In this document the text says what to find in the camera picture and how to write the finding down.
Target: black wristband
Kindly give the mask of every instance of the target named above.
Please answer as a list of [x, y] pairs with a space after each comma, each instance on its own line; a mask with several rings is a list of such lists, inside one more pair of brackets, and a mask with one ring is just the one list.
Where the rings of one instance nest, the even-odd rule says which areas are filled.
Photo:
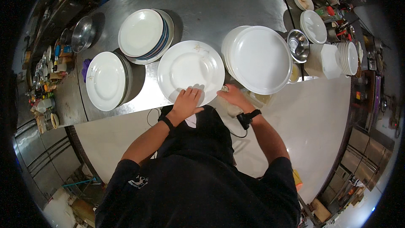
[[175, 128], [175, 126], [173, 126], [172, 122], [167, 117], [163, 117], [162, 121], [164, 121], [165, 124], [167, 124], [170, 131], [172, 131]]

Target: t-shirt logo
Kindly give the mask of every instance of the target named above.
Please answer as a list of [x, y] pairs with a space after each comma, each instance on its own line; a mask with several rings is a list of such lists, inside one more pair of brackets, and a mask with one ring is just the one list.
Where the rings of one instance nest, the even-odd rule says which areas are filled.
[[130, 180], [128, 183], [131, 184], [132, 186], [136, 188], [141, 188], [148, 184], [149, 178], [145, 177], [139, 177], [139, 175], [135, 178], [136, 182], [134, 180]]

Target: white floor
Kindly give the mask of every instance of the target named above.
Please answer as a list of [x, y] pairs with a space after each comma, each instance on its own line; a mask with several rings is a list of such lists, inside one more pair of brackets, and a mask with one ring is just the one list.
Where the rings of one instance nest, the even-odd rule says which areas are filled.
[[[342, 142], [350, 98], [350, 79], [316, 79], [288, 84], [277, 93], [274, 103], [262, 110], [267, 121], [281, 135], [303, 181], [299, 194], [310, 203], [324, 184]], [[224, 123], [237, 135], [244, 135], [237, 119], [232, 119], [216, 100]], [[101, 179], [108, 183], [127, 147], [145, 130], [149, 110], [75, 125], [83, 148]], [[155, 124], [156, 110], [149, 123]], [[233, 139], [236, 166], [253, 177], [263, 175], [267, 161], [253, 130], [246, 138]]]

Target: purple cloth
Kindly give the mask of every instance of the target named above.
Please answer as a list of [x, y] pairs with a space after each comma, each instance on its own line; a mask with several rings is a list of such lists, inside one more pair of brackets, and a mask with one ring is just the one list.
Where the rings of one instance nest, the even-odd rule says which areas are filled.
[[89, 68], [90, 63], [91, 63], [90, 59], [86, 59], [83, 62], [83, 70], [81, 70], [81, 74], [83, 75], [84, 83], [86, 83], [87, 69]]

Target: person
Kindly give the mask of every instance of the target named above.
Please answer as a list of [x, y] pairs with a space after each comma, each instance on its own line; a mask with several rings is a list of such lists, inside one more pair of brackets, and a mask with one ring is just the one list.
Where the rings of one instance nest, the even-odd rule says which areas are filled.
[[[219, 96], [245, 114], [255, 110], [237, 87], [226, 86], [229, 92]], [[129, 146], [96, 210], [97, 228], [298, 225], [290, 157], [276, 130], [261, 114], [252, 119], [269, 167], [260, 180], [245, 175], [234, 166], [230, 132], [216, 110], [196, 108], [201, 94], [181, 90], [158, 123]], [[185, 119], [194, 114], [192, 128]]]

